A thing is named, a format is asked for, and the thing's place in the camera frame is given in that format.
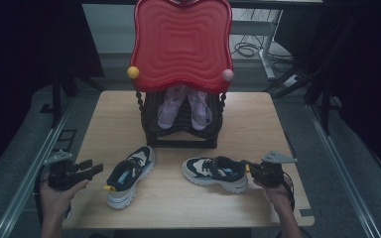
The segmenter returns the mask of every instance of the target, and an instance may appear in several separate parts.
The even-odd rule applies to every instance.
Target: yellow ball
[[[128,76],[132,79],[135,79],[139,75],[139,69],[136,66],[130,66],[127,70]]]

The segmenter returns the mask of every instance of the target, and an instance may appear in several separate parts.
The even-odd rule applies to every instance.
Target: black and white sneaker
[[[247,187],[247,176],[243,163],[234,162],[226,157],[191,158],[184,162],[185,178],[198,185],[215,183],[227,191],[239,193]]]
[[[113,170],[107,185],[107,204],[121,209],[129,205],[135,197],[138,181],[144,179],[154,168],[156,156],[151,147],[141,147]]]

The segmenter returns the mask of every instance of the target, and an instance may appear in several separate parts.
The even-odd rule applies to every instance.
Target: red plastic panel
[[[131,66],[137,90],[152,92],[182,84],[201,91],[228,89],[222,73],[233,69],[231,8],[223,0],[141,0],[135,8],[136,42]]]

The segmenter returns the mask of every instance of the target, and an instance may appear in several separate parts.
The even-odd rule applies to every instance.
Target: wooden table
[[[278,225],[278,216],[263,189],[253,183],[234,194],[219,184],[199,186],[186,180],[182,163],[191,157],[225,156],[235,161],[260,162],[270,150],[291,155],[271,97],[259,92],[228,92],[224,122],[216,149],[155,148],[154,170],[137,185],[132,203],[122,210],[107,205],[103,186],[113,168],[146,144],[140,111],[133,91],[101,93],[77,162],[103,163],[86,189],[72,201],[64,228],[249,228]],[[295,215],[299,225],[310,226],[313,216],[294,164],[283,165],[295,185]]]

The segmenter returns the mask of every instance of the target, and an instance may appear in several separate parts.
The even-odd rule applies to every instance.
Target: gray floor
[[[106,78],[95,80],[111,90],[132,89],[124,74],[125,68],[108,65],[105,67]],[[265,71],[261,65],[258,59],[237,59],[234,62],[235,80],[230,91],[261,91],[267,87],[270,81],[265,78]],[[65,102],[71,101],[72,107],[63,126],[64,130],[76,130],[75,139],[69,150],[74,155],[79,151],[99,96],[99,92],[87,84],[81,81],[77,81],[77,84],[80,88],[79,95],[65,100]],[[326,149],[312,114],[303,101],[305,91],[305,88],[301,88],[283,98],[274,99],[283,129],[299,159],[297,167],[315,213],[315,224],[304,229],[313,237],[368,237],[363,227],[364,210],[356,208],[357,201],[351,199],[350,192],[345,186],[346,182],[342,181],[338,168],[335,167],[335,162]],[[43,105],[47,103],[52,103],[49,87],[39,90],[34,95],[31,110],[23,126],[0,160],[0,219],[51,132],[52,115],[40,113]],[[338,155],[355,184],[355,190],[364,201],[363,207],[366,207],[366,211],[371,214],[368,219],[376,224],[381,236],[381,168],[361,140],[339,118],[337,111],[330,113],[329,129],[329,139],[337,148]],[[65,146],[64,143],[55,145],[59,149]],[[15,217],[14,227],[11,227],[11,237],[39,236],[37,211],[31,195],[22,206],[20,217],[17,218]],[[249,231],[251,237],[275,237],[278,232],[277,227],[253,228]],[[68,230],[64,236],[87,237],[93,233],[109,237],[119,235],[111,230]],[[122,237],[206,237],[197,231],[184,233],[176,230],[135,230],[121,233]],[[243,235],[243,231],[233,233],[228,230],[222,232],[214,230],[208,236]]]

